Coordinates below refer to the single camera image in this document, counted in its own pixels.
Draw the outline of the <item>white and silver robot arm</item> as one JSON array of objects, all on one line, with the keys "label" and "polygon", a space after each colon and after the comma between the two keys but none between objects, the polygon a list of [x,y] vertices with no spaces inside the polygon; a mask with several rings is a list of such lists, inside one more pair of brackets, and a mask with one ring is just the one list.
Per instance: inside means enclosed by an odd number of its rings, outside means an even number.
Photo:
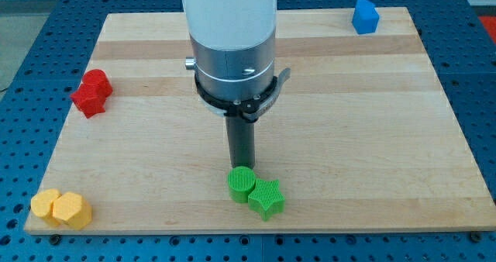
[{"label": "white and silver robot arm", "polygon": [[277,0],[182,0],[196,78],[212,97],[247,100],[274,76]]}]

